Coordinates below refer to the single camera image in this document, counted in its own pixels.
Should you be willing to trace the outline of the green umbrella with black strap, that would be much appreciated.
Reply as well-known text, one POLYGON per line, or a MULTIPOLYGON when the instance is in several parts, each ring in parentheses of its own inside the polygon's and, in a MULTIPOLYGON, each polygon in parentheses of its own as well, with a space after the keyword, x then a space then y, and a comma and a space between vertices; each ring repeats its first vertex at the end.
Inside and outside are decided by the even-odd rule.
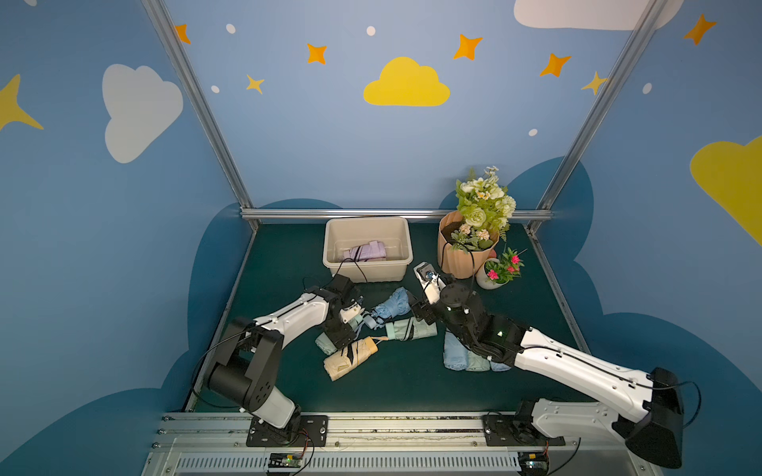
POLYGON ((436 323, 428 324, 426 321, 418 321, 414 317, 387 322, 385 330, 389 340, 399 341, 433 337, 438 334, 436 323))

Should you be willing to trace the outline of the light blue umbrella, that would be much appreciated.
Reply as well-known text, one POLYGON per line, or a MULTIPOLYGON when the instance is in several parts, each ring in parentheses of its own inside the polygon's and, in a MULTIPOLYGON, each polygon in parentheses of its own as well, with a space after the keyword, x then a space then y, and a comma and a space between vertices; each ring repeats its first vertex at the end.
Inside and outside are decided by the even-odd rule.
POLYGON ((370 311, 365 311, 362 321, 369 328, 375 329, 410 311, 410 293, 404 287, 400 287, 386 301, 379 303, 370 311))

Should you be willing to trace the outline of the lilac umbrella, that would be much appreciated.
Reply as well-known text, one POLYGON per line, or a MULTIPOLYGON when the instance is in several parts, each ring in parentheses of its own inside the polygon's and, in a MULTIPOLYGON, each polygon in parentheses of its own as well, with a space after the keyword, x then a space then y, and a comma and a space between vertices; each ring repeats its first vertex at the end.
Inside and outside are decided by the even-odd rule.
POLYGON ((386 246, 383 242, 377 240, 352 247, 343 252, 343 260, 353 262, 385 261, 386 259, 386 246))

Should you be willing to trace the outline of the mint green umbrella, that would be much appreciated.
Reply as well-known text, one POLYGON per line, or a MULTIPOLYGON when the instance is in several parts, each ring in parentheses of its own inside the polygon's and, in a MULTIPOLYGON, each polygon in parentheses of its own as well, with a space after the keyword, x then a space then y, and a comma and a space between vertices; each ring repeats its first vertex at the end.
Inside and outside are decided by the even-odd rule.
POLYGON ((350 323, 344 323, 336 315, 330 315, 323 324, 323 332, 316 338, 315 343, 325 355, 329 356, 341 350, 357 339, 363 317, 357 317, 350 323))

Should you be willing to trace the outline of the beige striped umbrella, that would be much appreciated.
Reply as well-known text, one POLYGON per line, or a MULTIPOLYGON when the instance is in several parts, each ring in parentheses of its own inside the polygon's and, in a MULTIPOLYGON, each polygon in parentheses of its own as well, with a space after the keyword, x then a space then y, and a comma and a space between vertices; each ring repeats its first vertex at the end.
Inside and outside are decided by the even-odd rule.
POLYGON ((365 337, 354 341, 327 357, 323 361, 323 368, 335 382, 367 361, 378 351, 378 345, 385 341, 388 341, 387 337, 365 337))

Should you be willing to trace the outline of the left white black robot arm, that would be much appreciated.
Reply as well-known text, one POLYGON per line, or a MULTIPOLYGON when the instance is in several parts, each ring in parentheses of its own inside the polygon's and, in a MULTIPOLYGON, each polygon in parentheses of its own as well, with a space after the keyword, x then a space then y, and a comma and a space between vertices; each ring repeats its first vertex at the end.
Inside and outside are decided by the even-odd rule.
POLYGON ((347 348, 357 337, 351 321, 361 315, 361 304, 356 285, 337 275, 279 311, 236 319, 214 349, 206 386, 253 416, 256 438, 283 446, 297 442, 305 436, 301 409, 276 387, 283 350, 317 326, 335 349, 347 348))

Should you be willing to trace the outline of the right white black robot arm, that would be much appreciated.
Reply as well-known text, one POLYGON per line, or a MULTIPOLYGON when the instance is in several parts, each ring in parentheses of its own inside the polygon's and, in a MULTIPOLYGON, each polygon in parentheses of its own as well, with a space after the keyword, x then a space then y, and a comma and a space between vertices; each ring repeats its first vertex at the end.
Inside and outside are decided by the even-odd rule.
POLYGON ((468 351, 491 363, 534 372, 562 383, 609 411, 594 416, 629 451, 658 466, 683 465, 685 407, 678 377, 617 366, 559 343, 535 327, 491 313, 468 286, 422 279, 423 296, 412 306, 417 319, 442 323, 468 351))

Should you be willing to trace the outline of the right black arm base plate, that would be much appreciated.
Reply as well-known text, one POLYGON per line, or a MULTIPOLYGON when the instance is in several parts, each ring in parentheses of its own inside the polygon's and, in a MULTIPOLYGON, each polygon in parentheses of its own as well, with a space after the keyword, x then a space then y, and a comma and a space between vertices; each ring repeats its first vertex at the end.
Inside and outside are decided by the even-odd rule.
POLYGON ((563 436, 550 438, 541 434, 527 416, 488 413, 481 417, 488 446, 565 446, 563 436))

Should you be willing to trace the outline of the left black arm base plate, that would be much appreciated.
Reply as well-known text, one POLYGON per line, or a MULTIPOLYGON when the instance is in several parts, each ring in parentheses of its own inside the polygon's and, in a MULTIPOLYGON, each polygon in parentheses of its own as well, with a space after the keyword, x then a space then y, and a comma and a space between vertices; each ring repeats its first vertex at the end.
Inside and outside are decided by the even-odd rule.
POLYGON ((247 447, 286 447, 303 445, 324 447, 327 442, 329 417, 323 415, 294 414, 283 428, 268 424, 263 418, 252 418, 247 447))

